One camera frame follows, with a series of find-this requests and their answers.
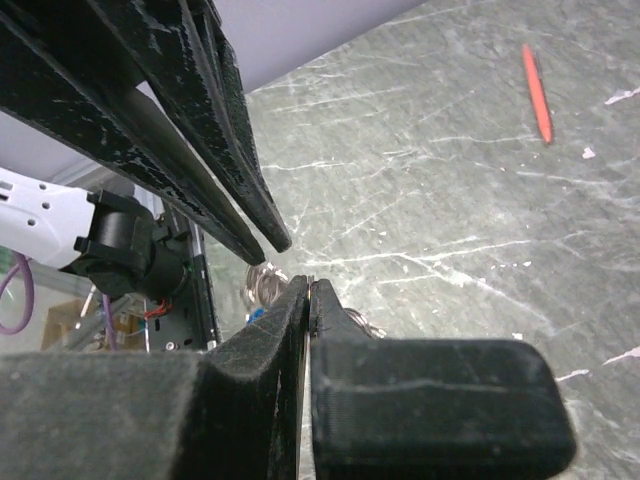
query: white plastic housing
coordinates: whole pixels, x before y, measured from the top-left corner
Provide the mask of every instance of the white plastic housing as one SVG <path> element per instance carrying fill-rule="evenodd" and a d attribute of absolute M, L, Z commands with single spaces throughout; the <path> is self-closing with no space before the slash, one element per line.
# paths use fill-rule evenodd
<path fill-rule="evenodd" d="M 95 206 L 87 191 L 41 182 L 0 168 L 0 245 L 56 269 L 80 256 Z"/>

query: purple cable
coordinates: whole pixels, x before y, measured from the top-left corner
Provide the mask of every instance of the purple cable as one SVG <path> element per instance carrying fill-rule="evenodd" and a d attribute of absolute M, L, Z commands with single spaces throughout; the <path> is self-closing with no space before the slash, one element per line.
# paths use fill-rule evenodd
<path fill-rule="evenodd" d="M 107 337 L 109 337 L 109 346 L 112 352 L 118 349 L 116 341 L 116 331 L 113 327 L 113 313 L 111 312 L 111 299 L 109 295 L 102 294 L 102 308 L 104 309 L 104 322 L 107 325 Z"/>
<path fill-rule="evenodd" d="M 13 252 L 13 256 L 16 259 L 16 265 L 7 273 L 5 279 L 0 283 L 0 297 L 7 289 L 9 282 L 15 277 L 16 273 L 20 271 L 22 273 L 22 279 L 24 281 L 24 312 L 22 313 L 22 319 L 15 327 L 8 328 L 0 323 L 0 334 L 2 335 L 15 335 L 24 330 L 29 325 L 29 320 L 33 315 L 33 307 L 35 303 L 35 285 L 33 283 L 33 275 L 31 274 L 31 267 L 29 267 L 29 261 L 24 255 L 18 252 Z"/>

